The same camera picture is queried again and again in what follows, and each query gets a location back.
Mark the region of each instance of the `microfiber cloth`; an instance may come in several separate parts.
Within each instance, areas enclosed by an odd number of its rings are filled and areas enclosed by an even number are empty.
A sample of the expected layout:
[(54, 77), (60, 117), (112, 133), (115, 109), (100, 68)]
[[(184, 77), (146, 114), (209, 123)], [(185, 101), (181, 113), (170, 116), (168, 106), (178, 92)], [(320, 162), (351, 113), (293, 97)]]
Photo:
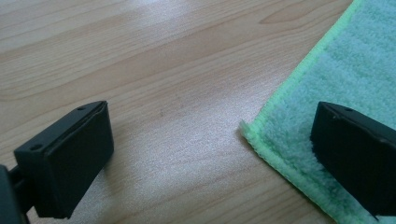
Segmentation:
[(241, 132), (261, 158), (338, 223), (371, 216), (317, 161), (309, 140), (319, 101), (396, 128), (396, 1), (355, 0)]

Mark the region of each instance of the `wood grain surface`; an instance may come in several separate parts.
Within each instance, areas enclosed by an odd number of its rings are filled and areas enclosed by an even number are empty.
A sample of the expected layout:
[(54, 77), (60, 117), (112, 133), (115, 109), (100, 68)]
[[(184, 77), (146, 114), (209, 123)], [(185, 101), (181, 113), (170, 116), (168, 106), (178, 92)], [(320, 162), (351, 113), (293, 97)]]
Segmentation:
[(108, 100), (115, 153), (69, 220), (332, 223), (238, 133), (351, 0), (2, 0), (0, 163)]

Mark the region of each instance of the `towel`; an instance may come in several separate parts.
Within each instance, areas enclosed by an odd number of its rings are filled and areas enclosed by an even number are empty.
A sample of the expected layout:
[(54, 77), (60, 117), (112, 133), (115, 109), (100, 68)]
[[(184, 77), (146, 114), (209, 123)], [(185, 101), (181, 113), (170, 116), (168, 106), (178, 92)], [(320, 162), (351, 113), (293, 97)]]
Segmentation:
[(371, 216), (317, 161), (309, 140), (319, 101), (396, 129), (396, 1), (355, 0), (241, 133), (258, 155), (338, 223)]

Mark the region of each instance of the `tabletop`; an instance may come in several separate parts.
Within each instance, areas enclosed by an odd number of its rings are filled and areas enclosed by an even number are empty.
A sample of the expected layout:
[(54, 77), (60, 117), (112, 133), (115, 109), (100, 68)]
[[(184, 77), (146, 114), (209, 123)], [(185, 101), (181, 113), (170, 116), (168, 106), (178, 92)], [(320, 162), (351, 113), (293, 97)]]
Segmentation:
[(107, 100), (115, 152), (70, 219), (333, 223), (238, 132), (351, 0), (2, 0), (0, 163)]

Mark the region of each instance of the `green cloth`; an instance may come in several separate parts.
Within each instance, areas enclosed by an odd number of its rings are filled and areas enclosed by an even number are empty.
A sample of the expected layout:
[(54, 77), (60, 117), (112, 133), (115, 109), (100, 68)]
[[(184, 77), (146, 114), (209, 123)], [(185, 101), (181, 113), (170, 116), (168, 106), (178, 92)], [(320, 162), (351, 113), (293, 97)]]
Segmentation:
[[(338, 223), (378, 223), (317, 162), (309, 140), (319, 101), (396, 128), (396, 1), (355, 0), (266, 103), (241, 124), (255, 151)], [(396, 223), (396, 217), (378, 217)]]

